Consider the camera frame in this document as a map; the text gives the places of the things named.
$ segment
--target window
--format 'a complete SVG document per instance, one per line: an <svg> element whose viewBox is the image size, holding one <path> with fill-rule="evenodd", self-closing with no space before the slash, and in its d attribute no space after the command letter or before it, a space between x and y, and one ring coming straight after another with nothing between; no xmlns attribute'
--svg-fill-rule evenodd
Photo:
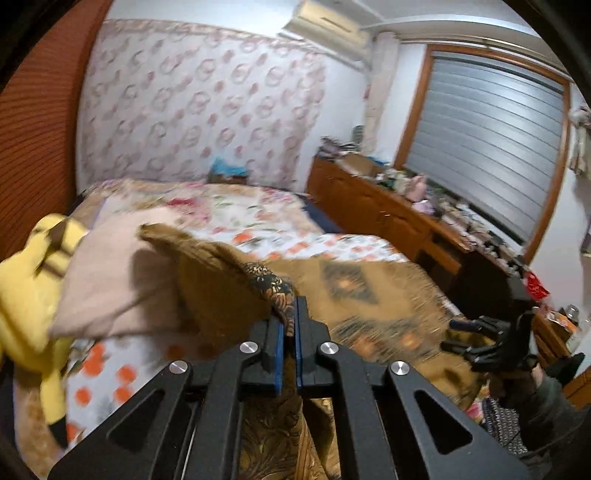
<svg viewBox="0 0 591 480"><path fill-rule="evenodd" d="M397 167L425 173L523 242L541 240L566 159L568 82L475 48L427 55Z"/></svg>

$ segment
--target air conditioner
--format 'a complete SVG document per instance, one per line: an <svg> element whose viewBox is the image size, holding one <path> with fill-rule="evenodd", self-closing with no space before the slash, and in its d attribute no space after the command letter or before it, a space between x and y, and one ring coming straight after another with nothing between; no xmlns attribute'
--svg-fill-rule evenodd
<svg viewBox="0 0 591 480"><path fill-rule="evenodd" d="M369 35L359 24L310 0L296 9L286 30L308 38L353 61L369 63Z"/></svg>

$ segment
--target white wall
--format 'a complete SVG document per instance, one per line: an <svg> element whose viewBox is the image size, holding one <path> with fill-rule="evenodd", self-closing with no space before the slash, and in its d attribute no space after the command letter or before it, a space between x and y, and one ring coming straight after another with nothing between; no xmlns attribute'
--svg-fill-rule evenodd
<svg viewBox="0 0 591 480"><path fill-rule="evenodd" d="M292 16L298 0L115 0L107 18L176 20L219 25L275 37ZM315 126L300 153L294 190L303 192L320 137L348 140L351 129L363 123L363 93L367 85L361 72L325 57L326 95Z"/></svg>
<svg viewBox="0 0 591 480"><path fill-rule="evenodd" d="M398 152L427 52L425 44L402 44L398 67L378 130L375 155L393 160Z"/></svg>
<svg viewBox="0 0 591 480"><path fill-rule="evenodd" d="M584 100L579 89L571 84L571 106ZM574 128L570 131L570 149L574 148ZM554 215L531 268L551 293L557 307L570 303L580 310L581 317L591 314L591 258L580 254L587 222L591 216L591 180L566 170ZM579 372L591 365L591 334L579 346L587 356Z"/></svg>

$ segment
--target pink stuffed toy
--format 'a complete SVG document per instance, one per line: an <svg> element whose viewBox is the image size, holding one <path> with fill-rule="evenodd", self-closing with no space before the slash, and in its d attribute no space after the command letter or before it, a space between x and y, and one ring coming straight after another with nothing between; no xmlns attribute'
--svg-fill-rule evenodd
<svg viewBox="0 0 591 480"><path fill-rule="evenodd" d="M420 202L427 194L427 178L425 175L414 176L407 186L406 198L413 203Z"/></svg>

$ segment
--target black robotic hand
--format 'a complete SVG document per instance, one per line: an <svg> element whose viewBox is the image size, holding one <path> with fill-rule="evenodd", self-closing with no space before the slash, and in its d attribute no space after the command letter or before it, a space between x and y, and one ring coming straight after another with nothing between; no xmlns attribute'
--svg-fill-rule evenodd
<svg viewBox="0 0 591 480"><path fill-rule="evenodd" d="M479 333L493 340L493 344L472 346L454 340L444 340L440 345L441 349L464 357L475 372L530 371L537 364L536 355L530 352L531 323L534 315L534 311L527 311L515 322L485 316L468 322L452 320L449 323L452 330Z"/></svg>

